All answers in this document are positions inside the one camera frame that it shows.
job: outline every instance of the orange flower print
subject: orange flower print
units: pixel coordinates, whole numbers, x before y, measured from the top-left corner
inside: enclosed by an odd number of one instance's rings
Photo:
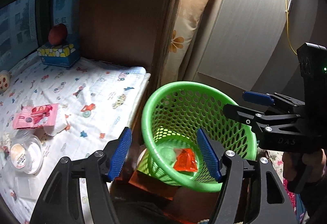
[[[168,46],[168,49],[170,52],[174,52],[176,53],[177,52],[177,48],[183,48],[183,43],[184,42],[184,38],[183,37],[177,37],[175,38],[176,36],[176,30],[173,31],[173,36],[171,37],[171,42]]]

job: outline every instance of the bed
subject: bed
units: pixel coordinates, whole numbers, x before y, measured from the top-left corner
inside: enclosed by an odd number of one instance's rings
[[[12,70],[10,88],[0,95],[2,149],[9,143],[13,114],[31,100],[34,105],[59,103],[66,125],[51,137],[44,130],[35,134],[42,144],[44,161],[35,177],[39,188],[63,156],[83,159],[117,139],[131,126],[150,74],[142,67],[125,68],[81,58],[71,69],[43,65],[37,53],[20,61]],[[29,223],[36,201],[20,198],[9,186],[3,168],[6,153],[0,154],[0,194],[20,223]],[[81,201],[85,223],[92,223],[85,179],[81,179]]]

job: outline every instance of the apple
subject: apple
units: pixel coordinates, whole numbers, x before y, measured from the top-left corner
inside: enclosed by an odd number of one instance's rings
[[[57,46],[63,43],[67,38],[67,27],[60,23],[50,29],[48,41],[51,45]]]

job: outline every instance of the green plastic basket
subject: green plastic basket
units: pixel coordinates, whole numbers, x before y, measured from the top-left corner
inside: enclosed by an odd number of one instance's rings
[[[219,90],[196,82],[173,82],[160,87],[148,99],[142,113],[142,133],[147,151],[138,170],[170,185],[187,186],[196,191],[220,191],[197,146],[200,127],[211,139],[219,140],[226,150],[242,158],[256,158],[256,138],[251,128],[225,118],[223,106],[236,103]],[[195,153],[198,171],[181,173],[160,155],[159,146],[190,147]]]

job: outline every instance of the pink snack package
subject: pink snack package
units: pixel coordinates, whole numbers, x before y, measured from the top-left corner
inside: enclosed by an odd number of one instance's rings
[[[54,126],[56,123],[58,103],[43,106],[26,106],[16,113],[12,126],[14,129],[40,128]]]

